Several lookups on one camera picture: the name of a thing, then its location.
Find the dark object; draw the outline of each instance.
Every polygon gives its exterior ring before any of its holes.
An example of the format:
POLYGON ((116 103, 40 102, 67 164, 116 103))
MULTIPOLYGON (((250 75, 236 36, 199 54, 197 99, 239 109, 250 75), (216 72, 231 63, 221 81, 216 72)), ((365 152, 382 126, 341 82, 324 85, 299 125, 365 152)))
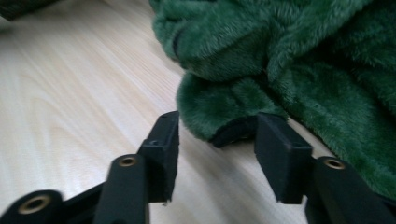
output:
POLYGON ((59 0, 0 0, 0 16, 8 21, 58 2, 59 0))
POLYGON ((0 224, 149 223, 149 203, 166 203, 172 198, 177 156, 175 111, 158 118, 137 154, 112 162, 105 183, 65 202, 58 191, 30 193, 8 208, 0 224))
POLYGON ((395 203, 374 194, 346 162, 311 157, 312 148, 285 120, 258 115, 255 153, 276 199, 301 203, 309 223, 396 223, 395 203))

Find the light wood surface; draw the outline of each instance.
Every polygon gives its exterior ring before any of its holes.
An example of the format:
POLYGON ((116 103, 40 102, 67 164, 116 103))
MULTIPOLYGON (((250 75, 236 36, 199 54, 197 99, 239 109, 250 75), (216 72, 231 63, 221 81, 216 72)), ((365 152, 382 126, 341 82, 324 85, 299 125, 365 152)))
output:
MULTIPOLYGON (((145 0, 65 0, 0 21, 0 213, 22 195, 65 199, 106 179, 136 153, 155 120, 176 110, 183 75, 151 31, 145 0)), ((319 151, 323 145, 299 124, 319 151)), ((276 203, 251 143, 224 149, 180 126, 173 201, 151 223, 306 223, 302 205, 276 203)))

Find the green fleece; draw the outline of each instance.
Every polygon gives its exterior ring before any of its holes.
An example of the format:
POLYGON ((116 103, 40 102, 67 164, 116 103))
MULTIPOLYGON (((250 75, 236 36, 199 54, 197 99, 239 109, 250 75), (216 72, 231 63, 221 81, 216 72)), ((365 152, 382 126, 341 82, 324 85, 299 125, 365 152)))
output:
POLYGON ((151 0, 185 69, 177 107, 210 141, 258 112, 293 117, 396 199, 396 2, 151 0))

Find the brass insert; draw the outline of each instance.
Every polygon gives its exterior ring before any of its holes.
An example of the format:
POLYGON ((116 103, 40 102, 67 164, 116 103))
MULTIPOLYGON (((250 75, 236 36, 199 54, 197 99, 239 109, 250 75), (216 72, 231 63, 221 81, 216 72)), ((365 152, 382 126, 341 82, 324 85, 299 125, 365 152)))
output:
POLYGON ((18 212, 23 215, 32 214, 38 212, 45 208, 50 203, 50 196, 48 195, 39 195, 31 198, 26 203, 23 203, 18 212))
POLYGON ((120 160, 119 165, 123 167, 133 166, 137 163, 137 159, 135 157, 125 157, 120 160))
POLYGON ((327 159, 326 161, 324 161, 324 163, 330 168, 336 170, 344 170, 346 168, 346 166, 342 162, 333 159, 327 159))

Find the green fur fabric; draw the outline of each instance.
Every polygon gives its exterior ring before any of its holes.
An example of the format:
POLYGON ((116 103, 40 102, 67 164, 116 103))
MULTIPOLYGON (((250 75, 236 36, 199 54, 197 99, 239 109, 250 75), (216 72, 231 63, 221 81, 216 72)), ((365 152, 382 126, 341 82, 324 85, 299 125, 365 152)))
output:
POLYGON ((195 136, 259 112, 292 117, 396 199, 395 1, 150 3, 186 71, 177 107, 195 136))

